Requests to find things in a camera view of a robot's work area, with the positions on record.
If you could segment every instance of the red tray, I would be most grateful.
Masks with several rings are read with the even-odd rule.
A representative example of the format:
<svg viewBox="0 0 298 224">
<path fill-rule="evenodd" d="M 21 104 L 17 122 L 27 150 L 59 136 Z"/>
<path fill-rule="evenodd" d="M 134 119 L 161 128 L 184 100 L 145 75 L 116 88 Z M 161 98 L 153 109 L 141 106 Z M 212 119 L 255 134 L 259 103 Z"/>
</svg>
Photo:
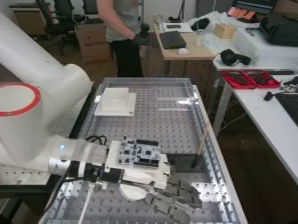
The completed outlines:
<svg viewBox="0 0 298 224">
<path fill-rule="evenodd" d="M 255 83 L 240 70 L 228 70 L 221 72 L 222 77 L 234 89 L 254 89 Z"/>
<path fill-rule="evenodd" d="M 257 88 L 279 88 L 281 83 L 273 78 L 273 76 L 267 72 L 261 70 L 245 70 L 244 72 L 255 83 Z"/>
</svg>

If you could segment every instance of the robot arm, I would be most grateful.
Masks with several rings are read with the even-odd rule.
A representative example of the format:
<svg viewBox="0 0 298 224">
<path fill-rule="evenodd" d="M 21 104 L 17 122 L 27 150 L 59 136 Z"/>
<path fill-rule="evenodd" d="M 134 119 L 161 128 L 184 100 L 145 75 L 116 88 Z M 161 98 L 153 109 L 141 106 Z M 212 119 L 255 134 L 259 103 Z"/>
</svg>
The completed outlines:
<svg viewBox="0 0 298 224">
<path fill-rule="evenodd" d="M 157 142 L 112 141 L 106 153 L 105 146 L 87 140 L 49 136 L 48 125 L 88 95 L 91 80 L 77 65 L 61 65 L 1 13 L 0 27 L 0 63 L 24 82 L 0 84 L 0 164 L 117 183 L 129 200 L 145 199 L 186 223 L 174 204 L 201 207 L 198 192 L 170 179 Z"/>
</svg>

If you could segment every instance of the chair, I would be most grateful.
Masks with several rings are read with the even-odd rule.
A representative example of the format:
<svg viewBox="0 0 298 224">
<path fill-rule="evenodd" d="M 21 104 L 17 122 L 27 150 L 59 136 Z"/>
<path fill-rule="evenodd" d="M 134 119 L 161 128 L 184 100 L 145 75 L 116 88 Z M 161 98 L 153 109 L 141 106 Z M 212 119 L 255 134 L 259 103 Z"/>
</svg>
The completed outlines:
<svg viewBox="0 0 298 224">
<path fill-rule="evenodd" d="M 73 6 L 71 0 L 55 0 L 55 12 L 49 11 L 48 5 L 44 0 L 36 0 L 36 4 L 43 13 L 47 27 L 45 32 L 53 38 L 59 37 L 57 46 L 60 50 L 60 55 L 64 55 L 64 46 L 67 43 L 76 42 L 75 34 L 75 25 L 76 21 L 73 20 Z"/>
</svg>

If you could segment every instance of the computer monitor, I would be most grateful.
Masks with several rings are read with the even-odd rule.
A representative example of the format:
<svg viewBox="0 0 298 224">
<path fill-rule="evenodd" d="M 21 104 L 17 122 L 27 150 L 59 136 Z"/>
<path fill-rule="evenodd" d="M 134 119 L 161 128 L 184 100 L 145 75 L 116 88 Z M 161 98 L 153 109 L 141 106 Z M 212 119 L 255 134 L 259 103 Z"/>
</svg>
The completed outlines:
<svg viewBox="0 0 298 224">
<path fill-rule="evenodd" d="M 87 15 L 99 14 L 96 0 L 84 0 L 84 10 Z"/>
<path fill-rule="evenodd" d="M 236 8 L 248 9 L 261 14 L 273 12 L 277 0 L 234 0 L 233 6 Z"/>
</svg>

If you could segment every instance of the red ring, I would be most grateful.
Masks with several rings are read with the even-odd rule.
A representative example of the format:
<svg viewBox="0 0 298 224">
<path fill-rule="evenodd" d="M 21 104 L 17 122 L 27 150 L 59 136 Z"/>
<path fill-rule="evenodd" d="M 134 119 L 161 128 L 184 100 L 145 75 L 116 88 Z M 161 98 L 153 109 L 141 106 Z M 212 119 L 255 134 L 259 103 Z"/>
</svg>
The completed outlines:
<svg viewBox="0 0 298 224">
<path fill-rule="evenodd" d="M 16 82 L 16 83 L 9 82 L 9 83 L 0 84 L 0 88 L 3 88 L 5 86 L 24 86 L 24 87 L 29 88 L 35 93 L 35 99 L 28 104 L 28 106 L 25 106 L 20 110 L 8 111 L 8 112 L 0 111 L 0 117 L 17 116 L 17 115 L 21 115 L 21 114 L 27 113 L 28 111 L 31 111 L 40 103 L 40 90 L 35 86 L 25 84 L 25 83 L 19 83 L 19 82 Z"/>
</svg>

